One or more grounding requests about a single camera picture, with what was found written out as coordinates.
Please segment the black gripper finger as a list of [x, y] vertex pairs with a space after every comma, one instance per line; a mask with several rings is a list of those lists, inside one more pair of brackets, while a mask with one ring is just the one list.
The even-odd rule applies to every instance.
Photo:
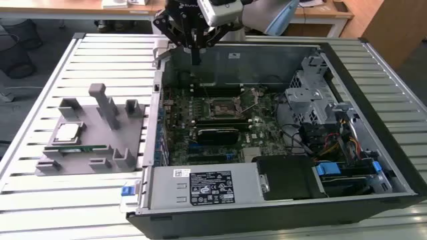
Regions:
[[205, 29], [198, 27], [197, 29], [197, 64], [202, 63], [202, 49], [211, 48], [221, 39], [231, 32], [235, 28], [234, 23], [227, 23], [214, 28], [214, 30], [205, 33]]
[[185, 24], [185, 30], [177, 28], [174, 19], [170, 17], [166, 10], [163, 10], [155, 17], [154, 24], [161, 32], [167, 36], [167, 38], [177, 44], [178, 47], [187, 49], [187, 52], [191, 55], [191, 64], [198, 64], [198, 46], [195, 41], [197, 29], [191, 29], [187, 26], [187, 16], [182, 15], [182, 23]]

